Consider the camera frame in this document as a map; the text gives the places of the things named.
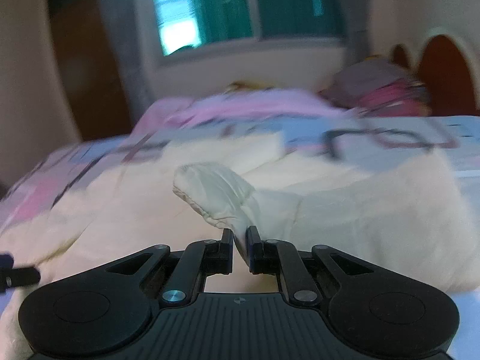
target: pink blanket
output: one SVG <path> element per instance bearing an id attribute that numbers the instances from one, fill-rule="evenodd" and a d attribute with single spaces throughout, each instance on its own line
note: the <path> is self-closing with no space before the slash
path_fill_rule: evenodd
<path id="1" fill-rule="evenodd" d="M 166 98 L 156 101 L 138 121 L 133 134 L 147 134 L 161 128 L 198 126 L 215 119 L 266 119 L 279 115 L 342 116 L 322 98 L 300 89 L 241 91 L 194 101 Z"/>

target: green curtain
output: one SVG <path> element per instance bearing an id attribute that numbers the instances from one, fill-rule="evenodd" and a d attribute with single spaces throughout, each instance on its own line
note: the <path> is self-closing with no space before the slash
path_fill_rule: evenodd
<path id="1" fill-rule="evenodd" d="M 202 44 L 252 36 L 246 0 L 193 0 Z"/>
<path id="2" fill-rule="evenodd" d="M 265 38 L 345 34 L 337 0 L 258 0 Z"/>

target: headboard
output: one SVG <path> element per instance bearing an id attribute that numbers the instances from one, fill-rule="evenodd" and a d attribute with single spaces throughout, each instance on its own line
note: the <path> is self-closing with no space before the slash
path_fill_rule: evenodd
<path id="1" fill-rule="evenodd" d="M 406 67 L 405 46 L 396 45 L 391 59 Z M 428 40 L 417 76 L 430 92 L 432 116 L 480 115 L 469 64 L 451 37 L 436 35 Z"/>

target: window sill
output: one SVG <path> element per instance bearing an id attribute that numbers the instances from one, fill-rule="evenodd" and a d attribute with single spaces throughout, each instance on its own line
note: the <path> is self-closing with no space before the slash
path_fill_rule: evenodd
<path id="1" fill-rule="evenodd" d="M 162 55 L 161 50 L 159 50 L 158 68 L 237 53 L 248 53 L 282 48 L 343 47 L 344 45 L 345 39 L 339 37 L 305 37 L 265 40 L 248 38 L 228 40 L 226 42 L 207 44 L 197 49 L 175 52 L 168 56 Z"/>

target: bright window light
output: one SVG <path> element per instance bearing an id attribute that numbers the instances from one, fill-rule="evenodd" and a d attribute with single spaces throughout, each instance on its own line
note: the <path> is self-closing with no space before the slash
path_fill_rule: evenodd
<path id="1" fill-rule="evenodd" d="M 189 17 L 186 20 L 168 23 L 160 29 L 165 55 L 172 54 L 184 46 L 197 47 L 201 44 L 198 34 L 197 20 Z"/>

